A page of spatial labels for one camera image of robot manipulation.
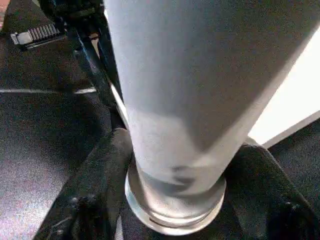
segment white cylinder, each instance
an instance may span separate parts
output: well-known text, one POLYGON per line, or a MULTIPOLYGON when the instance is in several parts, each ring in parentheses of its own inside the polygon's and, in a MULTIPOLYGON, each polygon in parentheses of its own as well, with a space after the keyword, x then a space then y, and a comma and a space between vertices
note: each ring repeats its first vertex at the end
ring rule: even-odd
MULTIPOLYGON (((203 195, 299 55, 309 36, 304 6, 106 0, 106 8, 141 181, 159 196, 203 195)), ((162 201, 148 204, 186 217, 162 201)))

